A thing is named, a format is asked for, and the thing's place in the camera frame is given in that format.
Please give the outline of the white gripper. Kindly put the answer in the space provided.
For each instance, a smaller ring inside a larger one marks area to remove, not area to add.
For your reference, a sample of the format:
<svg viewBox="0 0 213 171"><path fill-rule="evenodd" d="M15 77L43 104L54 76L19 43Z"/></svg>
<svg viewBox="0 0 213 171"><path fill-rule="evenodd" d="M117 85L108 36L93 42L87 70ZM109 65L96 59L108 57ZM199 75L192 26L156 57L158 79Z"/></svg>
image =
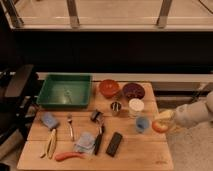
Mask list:
<svg viewBox="0 0 213 171"><path fill-rule="evenodd" d="M209 111L206 104L202 101L192 104L184 104L178 106L175 111L165 110L157 114L155 120L171 120L174 116L174 121L186 128L196 126L201 122L205 122L209 119Z"/></svg>

